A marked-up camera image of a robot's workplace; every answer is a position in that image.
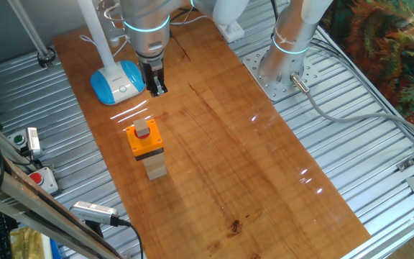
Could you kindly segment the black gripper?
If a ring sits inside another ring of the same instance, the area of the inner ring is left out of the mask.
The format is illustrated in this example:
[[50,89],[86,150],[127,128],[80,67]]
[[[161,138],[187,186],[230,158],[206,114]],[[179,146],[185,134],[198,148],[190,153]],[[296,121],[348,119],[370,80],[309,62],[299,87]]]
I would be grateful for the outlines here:
[[163,58],[138,57],[138,66],[142,73],[143,81],[153,97],[167,93],[165,85]]

